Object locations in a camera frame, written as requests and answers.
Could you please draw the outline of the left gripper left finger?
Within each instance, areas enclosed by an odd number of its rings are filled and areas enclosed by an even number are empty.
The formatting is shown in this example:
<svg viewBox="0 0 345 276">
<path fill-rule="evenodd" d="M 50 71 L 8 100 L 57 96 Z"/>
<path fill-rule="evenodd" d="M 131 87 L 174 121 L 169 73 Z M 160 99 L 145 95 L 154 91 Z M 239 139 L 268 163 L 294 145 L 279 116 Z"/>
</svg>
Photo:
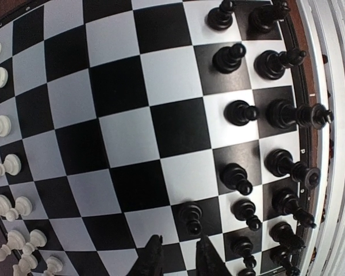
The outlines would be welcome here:
<svg viewBox="0 0 345 276">
<path fill-rule="evenodd" d="M 163 275 L 163 237 L 152 235 L 127 276 Z"/>
</svg>

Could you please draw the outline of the black grey chessboard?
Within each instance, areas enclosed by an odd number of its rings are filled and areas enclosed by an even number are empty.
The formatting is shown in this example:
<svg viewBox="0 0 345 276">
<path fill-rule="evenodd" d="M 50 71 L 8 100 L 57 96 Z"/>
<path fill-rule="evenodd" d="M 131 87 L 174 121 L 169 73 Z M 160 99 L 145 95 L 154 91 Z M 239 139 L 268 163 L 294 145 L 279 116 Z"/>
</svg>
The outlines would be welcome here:
<svg viewBox="0 0 345 276">
<path fill-rule="evenodd" d="M 19 174 L 0 177 L 0 194 L 24 196 L 33 211 L 7 231 L 47 237 L 34 255 L 63 262 L 62 275 L 125 275 L 149 238 L 163 238 L 165 275 L 196 273 L 196 242 L 179 218 L 186 201 L 232 274 L 244 269 L 230 245 L 248 237 L 257 275 L 282 272 L 270 258 L 270 229 L 292 216 L 272 208 L 273 194 L 304 188 L 264 166 L 275 148 L 295 161 L 302 132 L 261 117 L 235 126 L 225 107 L 243 100 L 264 112 L 271 101 L 298 103 L 294 74 L 262 79 L 254 60 L 286 49 L 284 26 L 253 33 L 248 16 L 264 1 L 237 1 L 230 28 L 208 27 L 219 1 L 48 1 L 0 23 L 0 162 L 19 157 Z"/>
</svg>

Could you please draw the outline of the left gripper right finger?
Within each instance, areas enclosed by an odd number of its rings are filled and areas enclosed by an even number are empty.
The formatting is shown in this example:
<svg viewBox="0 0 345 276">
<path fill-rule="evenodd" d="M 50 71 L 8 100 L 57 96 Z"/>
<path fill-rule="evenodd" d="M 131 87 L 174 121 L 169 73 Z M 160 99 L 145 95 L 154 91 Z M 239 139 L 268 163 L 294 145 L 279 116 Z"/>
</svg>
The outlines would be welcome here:
<svg viewBox="0 0 345 276">
<path fill-rule="evenodd" d="M 196 275 L 232 275 L 206 234 L 196 243 L 195 263 Z"/>
</svg>

